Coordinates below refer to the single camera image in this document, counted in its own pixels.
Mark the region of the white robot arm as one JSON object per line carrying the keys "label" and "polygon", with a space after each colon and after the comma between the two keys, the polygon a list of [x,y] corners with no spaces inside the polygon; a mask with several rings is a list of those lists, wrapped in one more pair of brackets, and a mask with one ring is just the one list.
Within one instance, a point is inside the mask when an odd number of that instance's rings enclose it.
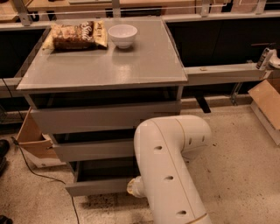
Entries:
{"label": "white robot arm", "polygon": [[136,128],[140,175],[127,192],[148,200],[154,224],[212,224],[186,167],[211,137],[208,123],[195,115],[152,118]]}

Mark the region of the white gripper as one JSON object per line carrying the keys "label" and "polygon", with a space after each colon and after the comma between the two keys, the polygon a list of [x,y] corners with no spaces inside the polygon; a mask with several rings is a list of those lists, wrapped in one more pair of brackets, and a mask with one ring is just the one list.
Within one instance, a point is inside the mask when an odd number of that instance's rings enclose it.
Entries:
{"label": "white gripper", "polygon": [[145,189],[144,189],[144,182],[143,182],[141,176],[137,176],[137,177],[133,178],[127,184],[127,192],[136,198],[145,198],[146,197]]}

